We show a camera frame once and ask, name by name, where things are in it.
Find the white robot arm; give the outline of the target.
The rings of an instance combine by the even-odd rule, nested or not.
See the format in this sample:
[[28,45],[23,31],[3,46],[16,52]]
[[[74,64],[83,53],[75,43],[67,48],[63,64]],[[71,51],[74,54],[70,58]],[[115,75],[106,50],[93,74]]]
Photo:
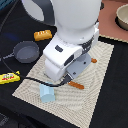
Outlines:
[[21,0],[35,20],[56,26],[43,50],[46,75],[54,81],[68,74],[76,78],[90,63],[88,51],[98,41],[102,0]]

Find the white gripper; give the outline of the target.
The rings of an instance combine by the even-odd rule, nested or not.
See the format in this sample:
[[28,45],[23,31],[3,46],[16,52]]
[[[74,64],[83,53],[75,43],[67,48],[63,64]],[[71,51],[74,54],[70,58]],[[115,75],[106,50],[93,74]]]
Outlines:
[[74,79],[91,63],[88,51],[98,42],[99,30],[95,29],[92,41],[81,45],[65,43],[57,34],[43,50],[45,60],[45,73],[53,81],[58,81],[64,75]]

